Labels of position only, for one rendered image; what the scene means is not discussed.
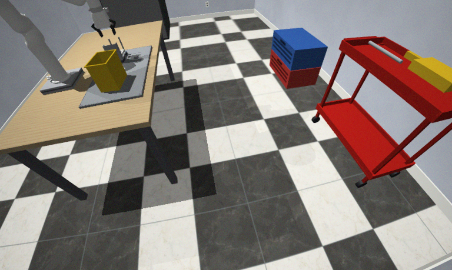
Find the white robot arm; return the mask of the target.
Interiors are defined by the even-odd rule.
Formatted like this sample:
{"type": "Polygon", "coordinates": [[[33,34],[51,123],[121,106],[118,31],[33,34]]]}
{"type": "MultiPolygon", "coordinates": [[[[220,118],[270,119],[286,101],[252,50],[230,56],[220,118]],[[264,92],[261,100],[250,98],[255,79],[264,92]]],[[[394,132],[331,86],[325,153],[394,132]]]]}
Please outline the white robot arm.
{"type": "MultiPolygon", "coordinates": [[[[103,10],[105,10],[105,12],[109,12],[108,8],[102,7],[99,0],[62,1],[77,6],[83,6],[87,2],[89,11],[91,11],[92,13],[100,12],[103,10]]],[[[16,8],[9,2],[9,0],[0,0],[0,16],[15,32],[20,34],[24,33],[22,35],[25,37],[26,46],[50,74],[50,76],[46,77],[47,80],[51,79],[54,84],[58,84],[70,78],[71,74],[64,70],[55,55],[45,43],[43,34],[27,16],[20,14],[16,10],[16,8]]]]}

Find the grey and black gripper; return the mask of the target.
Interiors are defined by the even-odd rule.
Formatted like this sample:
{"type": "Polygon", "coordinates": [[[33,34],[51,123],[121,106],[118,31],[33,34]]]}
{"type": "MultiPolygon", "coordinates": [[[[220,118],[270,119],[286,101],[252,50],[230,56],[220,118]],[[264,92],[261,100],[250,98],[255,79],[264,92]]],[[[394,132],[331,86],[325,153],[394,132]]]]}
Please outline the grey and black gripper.
{"type": "Polygon", "coordinates": [[[96,13],[91,13],[91,16],[92,16],[92,20],[94,22],[94,24],[92,24],[91,27],[99,33],[101,38],[103,37],[103,34],[100,31],[100,29],[102,29],[102,28],[110,27],[110,28],[112,28],[113,34],[114,35],[116,34],[116,31],[114,29],[116,21],[111,20],[109,18],[109,16],[107,15],[107,13],[105,12],[105,10],[96,12],[96,13]],[[114,25],[112,25],[112,23],[114,23],[114,25]]]}

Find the yellow open-top bin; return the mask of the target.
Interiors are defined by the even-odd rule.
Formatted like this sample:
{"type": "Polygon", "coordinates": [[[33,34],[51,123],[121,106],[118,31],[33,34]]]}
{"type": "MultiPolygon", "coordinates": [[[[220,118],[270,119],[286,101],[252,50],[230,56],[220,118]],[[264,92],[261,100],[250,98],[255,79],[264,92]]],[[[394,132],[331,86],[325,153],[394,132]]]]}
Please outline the yellow open-top bin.
{"type": "Polygon", "coordinates": [[[127,77],[116,49],[96,52],[84,68],[101,92],[119,91],[127,77]]]}

